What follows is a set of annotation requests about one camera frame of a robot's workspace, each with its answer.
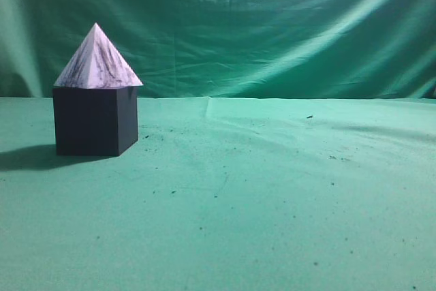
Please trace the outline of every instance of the geometric shape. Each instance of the geometric shape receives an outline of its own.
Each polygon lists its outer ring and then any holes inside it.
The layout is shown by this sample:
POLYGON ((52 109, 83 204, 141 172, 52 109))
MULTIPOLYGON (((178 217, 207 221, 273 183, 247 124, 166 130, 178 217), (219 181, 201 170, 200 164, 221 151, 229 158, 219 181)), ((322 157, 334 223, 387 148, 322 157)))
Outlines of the geometric shape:
POLYGON ((57 154, 122 154, 138 141, 137 92, 137 87, 54 88, 57 154))
POLYGON ((81 89, 111 89, 143 84, 95 23, 54 85, 81 89))

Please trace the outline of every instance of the green backdrop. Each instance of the green backdrop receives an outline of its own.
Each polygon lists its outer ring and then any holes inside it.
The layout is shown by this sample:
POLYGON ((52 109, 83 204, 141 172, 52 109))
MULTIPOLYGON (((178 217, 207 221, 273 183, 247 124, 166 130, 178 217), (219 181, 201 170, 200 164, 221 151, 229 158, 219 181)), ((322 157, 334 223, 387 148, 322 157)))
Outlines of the green backdrop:
POLYGON ((94 22, 146 97, 423 97, 436 0, 0 0, 0 95, 50 96, 94 22))

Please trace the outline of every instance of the white marble pyramid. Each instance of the white marble pyramid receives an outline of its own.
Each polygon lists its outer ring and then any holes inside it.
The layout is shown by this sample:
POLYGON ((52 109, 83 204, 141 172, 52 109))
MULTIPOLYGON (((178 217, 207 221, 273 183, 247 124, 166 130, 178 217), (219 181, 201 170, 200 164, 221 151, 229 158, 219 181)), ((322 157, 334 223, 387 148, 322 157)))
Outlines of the white marble pyramid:
POLYGON ((80 89, 113 89, 143 84, 95 23, 54 85, 80 89))

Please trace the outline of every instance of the green fabric floor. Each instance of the green fabric floor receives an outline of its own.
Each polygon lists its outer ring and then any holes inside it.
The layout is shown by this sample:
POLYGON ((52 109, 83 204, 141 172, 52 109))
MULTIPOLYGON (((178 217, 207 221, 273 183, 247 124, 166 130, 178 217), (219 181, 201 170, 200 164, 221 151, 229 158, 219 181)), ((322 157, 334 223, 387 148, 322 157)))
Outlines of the green fabric floor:
POLYGON ((139 99, 115 158, 0 98, 0 290, 432 290, 436 100, 139 99))

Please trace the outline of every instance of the black cube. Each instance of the black cube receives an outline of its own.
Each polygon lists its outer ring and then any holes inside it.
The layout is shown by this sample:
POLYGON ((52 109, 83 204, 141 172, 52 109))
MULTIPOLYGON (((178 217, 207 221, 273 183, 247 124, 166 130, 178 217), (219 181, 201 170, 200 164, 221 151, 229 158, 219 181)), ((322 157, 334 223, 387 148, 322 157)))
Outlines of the black cube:
POLYGON ((138 141, 137 87, 53 89, 58 155, 119 156, 138 141))

